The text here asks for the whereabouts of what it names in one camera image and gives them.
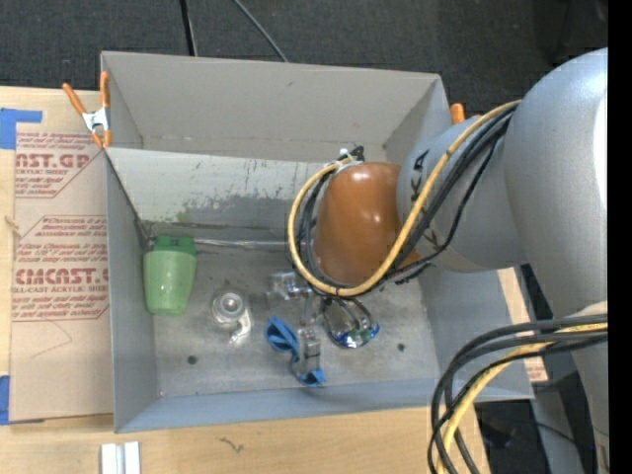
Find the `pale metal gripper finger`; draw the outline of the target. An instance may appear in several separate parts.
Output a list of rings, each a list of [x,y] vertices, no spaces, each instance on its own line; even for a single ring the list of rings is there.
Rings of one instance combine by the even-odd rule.
[[[306,303],[313,298],[313,289],[295,271],[282,271],[270,275],[267,303],[270,306],[285,303]]]
[[[322,382],[320,366],[321,343],[313,329],[297,332],[297,355],[294,359],[294,374],[300,382]]]

